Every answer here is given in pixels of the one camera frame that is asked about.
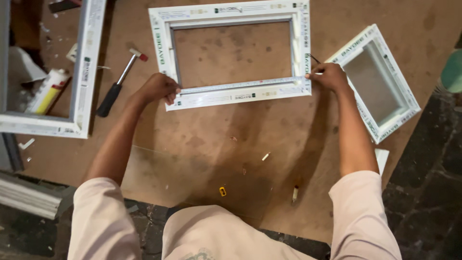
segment hand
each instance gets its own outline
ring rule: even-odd
[[[172,78],[162,73],[154,73],[135,95],[138,95],[146,104],[165,98],[165,102],[172,105],[176,94],[180,91],[180,86]]]
[[[347,74],[339,64],[323,63],[314,68],[305,78],[319,82],[326,88],[333,90],[335,93],[343,91],[352,91],[348,84]]]

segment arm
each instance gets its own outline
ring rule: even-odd
[[[149,102],[172,104],[178,85],[157,73],[128,100],[74,194],[68,259],[141,259],[140,243],[123,202],[122,183],[136,123]]]
[[[356,106],[354,92],[348,85],[347,75],[335,63],[325,63],[316,67],[310,80],[330,88],[337,95],[339,104],[340,175],[361,170],[378,173],[377,159],[371,138]]]
[[[178,91],[179,87],[173,79],[161,73],[152,75],[128,100],[122,115],[96,154],[83,182],[107,177],[120,186],[127,168],[135,127],[144,108],[162,97],[171,105]]]
[[[401,254],[387,225],[382,202],[382,179],[374,148],[354,92],[342,68],[321,64],[309,79],[332,89],[339,103],[340,175],[329,196],[334,205],[331,259],[394,259]]]

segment metal shaft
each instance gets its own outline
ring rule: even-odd
[[[136,60],[136,55],[133,54],[132,58],[130,59],[130,62],[128,62],[128,65],[123,70],[122,76],[120,76],[119,81],[117,82],[117,85],[122,84],[122,81],[125,79],[125,76],[127,76],[127,73],[130,70],[130,68],[132,67],[135,60]]]

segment pink shirt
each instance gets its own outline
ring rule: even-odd
[[[387,225],[381,181],[377,173],[360,171],[331,188],[331,259],[401,259]],[[216,205],[173,214],[165,224],[162,242],[163,260],[313,259]],[[68,259],[141,259],[138,234],[120,187],[111,179],[92,179],[77,189]]]

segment hammer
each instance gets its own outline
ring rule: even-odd
[[[119,96],[120,90],[122,89],[122,81],[125,79],[125,76],[127,76],[127,73],[132,67],[136,58],[139,57],[140,60],[144,62],[147,61],[147,56],[142,54],[141,52],[133,48],[130,49],[130,52],[133,53],[133,56],[128,62],[128,65],[125,67],[125,70],[123,71],[122,76],[120,76],[118,82],[115,82],[114,84],[112,84],[111,89],[108,91],[108,93],[104,97],[103,102],[101,103],[101,105],[99,105],[99,108],[96,110],[96,114],[102,118],[105,118],[109,115],[109,111],[111,110],[112,105],[114,104],[115,100],[117,99],[117,96]]]

